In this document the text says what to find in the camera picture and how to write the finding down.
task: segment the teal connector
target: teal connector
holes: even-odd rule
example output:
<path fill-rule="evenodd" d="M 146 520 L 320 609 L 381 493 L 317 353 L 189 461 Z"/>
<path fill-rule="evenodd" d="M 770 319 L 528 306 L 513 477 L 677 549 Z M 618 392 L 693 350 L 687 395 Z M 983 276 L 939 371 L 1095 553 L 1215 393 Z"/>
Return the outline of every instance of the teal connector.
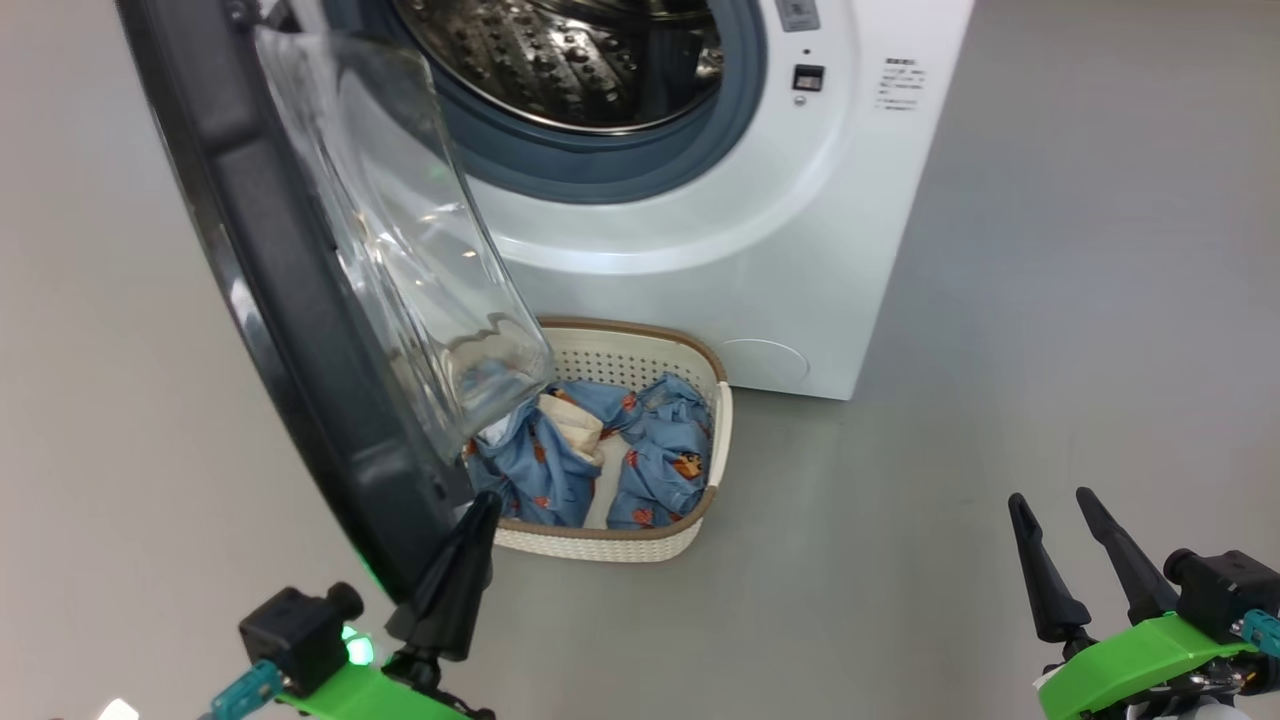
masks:
<path fill-rule="evenodd" d="M 1280 620 L 1261 610 L 1244 614 L 1240 638 L 1271 657 L 1280 657 Z"/>
<path fill-rule="evenodd" d="M 210 720 L 244 720 L 284 692 L 284 675 L 269 660 L 260 660 L 214 698 Z"/>

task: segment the blue clothes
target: blue clothes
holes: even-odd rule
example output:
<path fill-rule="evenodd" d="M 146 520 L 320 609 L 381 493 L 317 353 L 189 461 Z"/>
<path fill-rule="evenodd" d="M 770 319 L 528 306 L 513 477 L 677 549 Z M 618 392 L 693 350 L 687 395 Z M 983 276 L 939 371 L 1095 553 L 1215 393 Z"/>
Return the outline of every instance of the blue clothes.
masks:
<path fill-rule="evenodd" d="M 604 424 L 602 437 L 621 432 L 631 445 L 609 528 L 662 528 L 701 500 L 712 424 L 705 402 L 689 383 L 664 374 L 636 395 L 623 387 L 572 380 L 553 383 L 548 393 L 598 418 Z M 498 441 L 489 445 L 476 438 L 465 455 L 476 491 L 497 491 L 507 516 L 582 525 L 600 469 L 573 452 L 538 409 L 536 398 L 512 414 Z"/>

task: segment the washing machine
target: washing machine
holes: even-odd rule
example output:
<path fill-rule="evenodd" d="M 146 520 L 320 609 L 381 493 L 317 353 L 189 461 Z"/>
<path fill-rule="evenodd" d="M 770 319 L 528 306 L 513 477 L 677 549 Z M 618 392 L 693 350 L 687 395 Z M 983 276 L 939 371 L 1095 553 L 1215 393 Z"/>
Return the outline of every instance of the washing machine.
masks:
<path fill-rule="evenodd" d="M 968 0 L 118 0 L 214 277 L 393 600 L 538 315 L 852 395 Z"/>

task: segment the bright green bracket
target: bright green bracket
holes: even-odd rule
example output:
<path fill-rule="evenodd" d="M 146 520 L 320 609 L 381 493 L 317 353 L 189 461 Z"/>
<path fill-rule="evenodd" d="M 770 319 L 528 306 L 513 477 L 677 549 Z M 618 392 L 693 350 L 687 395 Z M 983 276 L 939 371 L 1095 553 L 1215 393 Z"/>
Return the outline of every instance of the bright green bracket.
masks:
<path fill-rule="evenodd" d="M 288 694 L 280 700 L 316 720 L 466 720 L 370 665 L 347 665 L 306 700 Z"/>
<path fill-rule="evenodd" d="M 1178 615 L 1144 620 L 1080 651 L 1041 688 L 1048 720 L 1079 720 L 1204 665 L 1257 652 L 1248 643 L 1217 644 Z"/>

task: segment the brown basket rim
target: brown basket rim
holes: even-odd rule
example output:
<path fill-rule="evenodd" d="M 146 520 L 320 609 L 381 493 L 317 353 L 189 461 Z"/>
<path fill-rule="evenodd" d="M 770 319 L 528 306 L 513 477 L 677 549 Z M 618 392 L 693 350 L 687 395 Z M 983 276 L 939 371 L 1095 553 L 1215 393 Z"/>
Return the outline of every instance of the brown basket rim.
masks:
<path fill-rule="evenodd" d="M 639 334 L 645 337 L 653 337 L 658 340 L 668 340 L 680 345 L 689 346 L 694 348 L 699 355 L 701 355 L 708 364 L 712 366 L 712 372 L 716 373 L 717 382 L 726 382 L 727 375 L 724 374 L 724 365 L 721 363 L 719 357 L 716 356 L 707 343 L 692 337 L 690 334 L 682 333 L 680 331 L 671 331 L 667 328 L 658 328 L 654 325 L 641 325 L 639 323 L 623 323 L 621 320 L 595 320 L 591 318 L 538 318 L 538 322 L 544 328 L 557 328 L 557 329 L 581 329 L 581 331 L 604 331 L 616 332 L 622 334 Z M 515 520 L 511 518 L 503 518 L 498 521 L 498 527 L 504 530 L 511 530 L 515 533 L 526 533 L 530 536 L 544 536 L 567 539 L 603 539 L 603 541 L 621 541 L 621 542 L 643 542 L 643 541 L 657 541 L 669 538 L 672 536 L 678 536 L 680 533 L 692 528 L 699 520 L 707 515 L 707 510 L 710 509 L 712 501 L 716 500 L 717 488 L 708 486 L 703 491 L 703 498 L 694 507 L 694 511 L 685 515 L 678 521 L 667 525 L 666 528 L 653 528 L 649 530 L 599 530 L 595 528 L 558 528 L 556 525 L 539 525 L 535 523 L 525 523 L 524 520 Z"/>

